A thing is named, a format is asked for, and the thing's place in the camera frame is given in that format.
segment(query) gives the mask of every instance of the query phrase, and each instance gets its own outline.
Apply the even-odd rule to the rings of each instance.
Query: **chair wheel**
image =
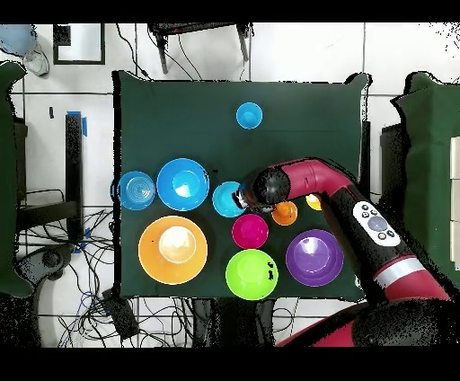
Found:
[[[48,280],[58,280],[59,278],[62,277],[62,275],[64,274],[64,271],[61,269],[59,271],[56,271],[54,274],[51,274],[49,277],[48,277]]]

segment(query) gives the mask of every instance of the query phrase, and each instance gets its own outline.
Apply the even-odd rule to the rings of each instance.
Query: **light blue cup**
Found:
[[[236,120],[238,124],[246,129],[258,127],[262,122],[261,108],[251,102],[243,103],[236,111]]]
[[[190,159],[174,159],[158,173],[158,196],[164,205],[178,211],[199,207],[209,192],[206,170]]]
[[[117,188],[119,201],[129,210],[147,208],[155,197],[155,184],[150,176],[140,171],[123,174]]]
[[[222,217],[238,217],[244,213],[244,209],[239,209],[232,199],[232,193],[238,190],[238,182],[222,182],[212,195],[212,205],[216,212]]]

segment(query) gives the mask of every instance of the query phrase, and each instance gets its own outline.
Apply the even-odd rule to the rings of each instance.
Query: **shoe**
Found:
[[[37,45],[37,48],[27,53],[22,62],[34,75],[43,76],[49,72],[49,62],[40,45]]]

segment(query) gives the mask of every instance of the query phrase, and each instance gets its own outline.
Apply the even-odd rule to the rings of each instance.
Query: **purple bowl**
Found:
[[[324,286],[341,272],[343,251],[331,233],[308,230],[290,243],[286,266],[299,283],[310,287]]]

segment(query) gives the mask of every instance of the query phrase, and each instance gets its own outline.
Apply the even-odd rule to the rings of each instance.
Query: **green cloth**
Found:
[[[250,171],[287,160],[317,156],[332,159],[358,176],[361,137],[361,92],[367,75],[347,84],[228,83],[138,80],[118,72],[121,103],[121,172],[142,171],[154,181],[167,162],[187,157],[208,171],[210,189],[201,206],[175,212],[155,196],[142,211],[121,208],[121,287],[124,297],[232,297],[226,265],[240,249],[231,235],[235,218],[218,215],[212,193],[221,182],[241,182]],[[261,125],[241,128],[235,114],[244,102],[263,111]],[[289,243],[309,229],[329,227],[305,198],[296,200],[298,219],[278,226],[262,215],[270,229],[261,248],[277,263],[279,282],[270,297],[329,297],[356,301],[363,297],[345,260],[330,284],[309,288],[295,281],[285,263]],[[151,279],[137,256],[139,238],[153,221],[178,215],[195,222],[208,240],[208,261],[193,280],[167,286]]]
[[[24,69],[14,62],[0,62],[0,292],[14,297],[31,294],[30,284],[20,278],[13,268],[16,243],[17,176],[16,145],[14,141],[13,104],[10,92],[14,82],[24,76]]]
[[[460,136],[460,85],[442,84],[428,73],[411,75],[401,107],[411,148],[404,224],[430,259],[460,287],[460,271],[450,261],[450,138]]]

